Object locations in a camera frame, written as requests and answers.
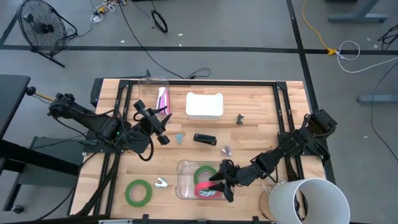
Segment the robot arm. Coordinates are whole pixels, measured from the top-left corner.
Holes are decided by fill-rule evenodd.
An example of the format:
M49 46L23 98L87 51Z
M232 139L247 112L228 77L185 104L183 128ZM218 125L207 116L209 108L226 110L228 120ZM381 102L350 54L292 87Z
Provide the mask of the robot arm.
M88 128L96 134L98 140L112 145L117 149L131 149L141 154L145 151L150 143L150 136L157 135L158 141L164 145L170 140L167 136L163 136L165 125L169 120L168 115L164 120L159 121L156 114L166 109L158 110L145 109L145 104L139 100L134 103L137 113L134 119L137 124L131 126L124 121L118 110L107 111L103 114L96 114L79 104L75 103L72 94L57 94L56 99L49 106L49 116L55 119L61 117L65 119L74 119L84 127ZM108 116L106 114L114 111L116 116ZM136 119L136 115L141 114L141 119Z
M324 110L306 115L300 129L286 135L279 147L262 152L251 159L251 165L246 167L235 166L233 161L224 159L220 164L218 173L210 177L209 180L225 180L225 183L220 182L209 189L223 192L226 199L232 202L233 192L231 187L235 185L249 186L257 178L265 179L275 170L280 159L285 156L298 156L306 148L327 161L330 155L323 142L335 131L336 125L336 121Z

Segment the tape roll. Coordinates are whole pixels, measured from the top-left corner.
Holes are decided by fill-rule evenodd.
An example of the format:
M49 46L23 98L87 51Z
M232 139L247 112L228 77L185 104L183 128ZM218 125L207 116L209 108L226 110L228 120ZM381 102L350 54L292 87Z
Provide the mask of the tape roll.
M216 190L209 190L208 188L216 185L217 183L215 182L200 182L195 185L195 196L200 198L200 199L207 199L211 200L214 198L218 198L221 195L221 192L216 191Z
M195 185L199 184L199 176L203 172L209 172L211 175L215 175L217 173L217 170L208 165L199 167L193 174L193 183L195 183Z
M132 189L136 186L136 185L143 185L147 191L144 199L142 199L141 201L137 202L134 201L132 199ZM135 180L133 182L131 182L127 188L126 188L126 192L124 193L124 196L126 197L126 201L129 205L133 206L133 207L143 207L144 205L146 205L150 198L152 197L152 187L150 186L150 184L148 184L148 182L144 181L144 180Z

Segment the green tape roll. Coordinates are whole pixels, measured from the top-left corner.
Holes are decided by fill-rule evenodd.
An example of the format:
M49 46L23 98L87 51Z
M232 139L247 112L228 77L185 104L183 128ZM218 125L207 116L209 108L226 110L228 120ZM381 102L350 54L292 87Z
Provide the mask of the green tape roll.
M140 184L145 187L145 189L147 190L147 194L145 195L144 199L142 199L139 202L136 202L136 201L133 201L133 199L131 198L131 190L134 186L140 185ZM144 180L135 180L127 186L124 196L126 196L126 201L129 205L131 205L133 207L143 207L144 205L146 205L149 202L150 198L152 197L152 187L150 186L150 184L148 184L148 182L146 182Z
M211 175L215 175L215 174L217 173L217 170L214 169L214 168L211 167L211 166L204 165L204 166L199 167L199 168L195 171L195 173L194 173L194 175L193 175L193 183L195 183L195 185L196 185L196 184L199 184L199 176L200 176L200 174L203 173L203 172L206 172L206 171L209 172L209 173L211 173Z

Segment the wooden table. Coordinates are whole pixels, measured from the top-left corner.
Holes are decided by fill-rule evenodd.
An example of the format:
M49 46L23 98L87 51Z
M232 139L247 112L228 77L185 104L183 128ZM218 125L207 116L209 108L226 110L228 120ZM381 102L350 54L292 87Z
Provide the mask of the wooden table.
M98 100L96 113L113 109L118 89L118 79L104 80ZM299 128L303 116L309 113L307 97L302 82L286 82L295 127ZM196 94L222 93L224 96L224 114L217 121L190 120L185 114L185 100L188 92ZM132 89L128 121L134 124L132 116L136 112L133 102L138 100L138 86ZM143 99L147 106L154 104ZM165 134L170 143L161 146L154 138L155 153L151 161L141 161L137 154L126 151L121 156L118 178L114 192L111 218L142 218L149 214L150 219L178 220L252 220L258 216L267 220L259 210L259 196L264 191L262 180L257 179L249 187L235 187L234 202L182 200L176 197L177 163L189 161L221 161L220 149L229 145L232 148L231 159L235 164L246 166L250 159L261 152L278 146L277 133L279 125L275 110L275 99L272 88L268 86L221 86L221 85L170 85L172 119L166 125ZM284 121L287 114L282 95L280 95ZM236 124L238 114L244 116L243 125ZM206 133L217 137L217 146L194 142L194 133ZM177 144L176 134L184 134L183 143ZM71 214L79 211L92 196L98 186L103 154L97 154L82 168ZM325 178L322 162L315 156L302 156L305 178ZM279 178L287 180L285 162L278 165ZM163 177L169 186L166 189L154 187L156 179ZM124 198L127 185L136 179L143 179L152 185L153 195L150 202L141 208L131 207ZM144 190L136 189L134 198L143 197ZM103 194L101 211L104 212L107 190Z

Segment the gray floor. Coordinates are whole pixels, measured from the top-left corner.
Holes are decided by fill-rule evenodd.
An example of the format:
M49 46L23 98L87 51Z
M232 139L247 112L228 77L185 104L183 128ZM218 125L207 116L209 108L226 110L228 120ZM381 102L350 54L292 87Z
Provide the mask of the gray floor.
M4 30L21 0L0 1L0 32ZM89 1L48 0L82 34L90 27ZM151 22L129 4L124 12L139 40L146 46L194 46L194 47L278 47L296 48L285 1L238 0L165 0L156 1L158 11L166 18L170 33L163 35L151 29ZM297 22L306 49L321 49L316 34L301 17L303 0L294 0ZM374 12L389 13L384 24L330 24L327 14L350 12L357 4L327 4L308 0L307 19L322 33L326 44L337 48L344 40L357 42L362 49L372 50L377 39L397 23L398 3L381 1ZM143 9L151 9L149 2L138 3ZM14 26L6 40L7 45L27 45L18 25ZM74 40L71 45L137 46L123 21L118 8L106 14L104 21L93 26L87 36ZM391 46L398 49L398 42ZM163 66L181 74L201 68L211 68L212 79L247 80L304 80L298 54L271 54L248 52L151 52ZM361 56L353 63L343 65L350 70L367 67L393 56ZM96 77L122 77L143 75L148 68L154 76L173 78L154 64L144 52L117 51L64 51L56 56L67 67L58 65L28 51L0 50L0 73L29 75L31 85L47 95L73 93L77 101L89 104L90 90ZM338 122L338 129L329 140L329 148L338 187L345 193L351 207L351 220L364 223L396 223L398 206L397 162L385 145L373 133L370 125L369 105L355 102L358 95L370 94L377 81L392 64L386 64L359 74L341 70L335 57L307 55L308 66L320 108L324 108ZM380 93L396 93L397 72L392 71L379 87ZM374 105L374 123L381 136L396 149L395 115L398 106ZM68 138L75 133L65 129L47 115L46 105L34 98L24 98L5 139L29 145L34 136ZM73 122L71 126L83 130ZM0 203L15 174L7 172L0 178ZM47 213L60 202L69 189L26 186L21 190L17 203L26 212L15 215L0 212L2 221L33 220ZM67 206L58 209L52 217L65 216Z

